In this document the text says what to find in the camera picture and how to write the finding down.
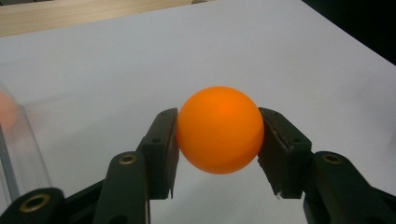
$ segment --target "transparent plastic container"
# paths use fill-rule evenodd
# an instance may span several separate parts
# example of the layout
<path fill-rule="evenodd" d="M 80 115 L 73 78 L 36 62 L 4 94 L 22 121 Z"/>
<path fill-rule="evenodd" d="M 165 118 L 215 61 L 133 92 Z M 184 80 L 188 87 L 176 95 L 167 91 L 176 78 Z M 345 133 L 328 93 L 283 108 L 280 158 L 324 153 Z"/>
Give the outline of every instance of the transparent plastic container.
<path fill-rule="evenodd" d="M 7 94 L 1 88 L 0 93 Z M 12 126 L 0 132 L 0 214 L 23 194 L 51 187 L 26 112 L 21 105 L 17 108 L 18 115 Z"/>

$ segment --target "white surface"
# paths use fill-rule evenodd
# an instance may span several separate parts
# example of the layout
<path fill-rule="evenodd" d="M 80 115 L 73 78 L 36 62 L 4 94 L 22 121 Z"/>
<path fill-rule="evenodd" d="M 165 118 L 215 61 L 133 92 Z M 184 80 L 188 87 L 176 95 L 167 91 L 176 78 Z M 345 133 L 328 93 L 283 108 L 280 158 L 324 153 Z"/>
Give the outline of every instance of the white surface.
<path fill-rule="evenodd" d="M 135 150 L 160 111 L 227 85 L 282 113 L 313 150 L 348 157 L 396 194 L 396 67 L 301 1 L 227 0 L 0 38 L 0 81 L 25 106 L 66 196 Z M 152 223 L 305 223 L 257 162 L 208 175 L 183 157 Z"/>

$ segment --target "orange object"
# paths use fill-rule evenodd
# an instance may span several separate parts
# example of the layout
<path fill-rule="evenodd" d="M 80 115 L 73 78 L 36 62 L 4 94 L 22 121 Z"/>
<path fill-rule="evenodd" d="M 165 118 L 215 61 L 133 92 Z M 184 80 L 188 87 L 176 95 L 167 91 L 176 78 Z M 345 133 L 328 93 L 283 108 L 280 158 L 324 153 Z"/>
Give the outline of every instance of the orange object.
<path fill-rule="evenodd" d="M 3 132 L 14 125 L 18 117 L 18 107 L 15 101 L 4 92 L 0 91 L 0 125 Z"/>
<path fill-rule="evenodd" d="M 241 91 L 211 87 L 196 92 L 177 117 L 177 142 L 184 156 L 211 174 L 248 165 L 264 137 L 262 114 Z"/>

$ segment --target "orange ball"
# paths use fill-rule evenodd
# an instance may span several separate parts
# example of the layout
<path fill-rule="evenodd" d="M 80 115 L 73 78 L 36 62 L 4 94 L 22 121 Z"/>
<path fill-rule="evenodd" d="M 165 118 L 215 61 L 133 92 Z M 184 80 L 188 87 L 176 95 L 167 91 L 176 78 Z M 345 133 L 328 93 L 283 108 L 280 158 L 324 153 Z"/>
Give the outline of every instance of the orange ball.
<path fill-rule="evenodd" d="M 241 91 L 211 87 L 196 92 L 177 117 L 183 155 L 211 174 L 229 174 L 248 165 L 264 137 L 262 114 Z"/>
<path fill-rule="evenodd" d="M 0 91 L 0 125 L 3 132 L 14 125 L 18 117 L 18 107 L 15 101 Z"/>

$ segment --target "wooden floor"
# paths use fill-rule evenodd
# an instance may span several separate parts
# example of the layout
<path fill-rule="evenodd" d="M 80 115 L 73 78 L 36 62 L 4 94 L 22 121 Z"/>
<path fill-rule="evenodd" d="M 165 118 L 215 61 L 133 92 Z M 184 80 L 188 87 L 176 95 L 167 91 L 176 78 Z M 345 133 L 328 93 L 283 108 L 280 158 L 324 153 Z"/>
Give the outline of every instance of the wooden floor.
<path fill-rule="evenodd" d="M 0 37 L 181 7 L 192 0 L 54 0 L 0 7 Z"/>

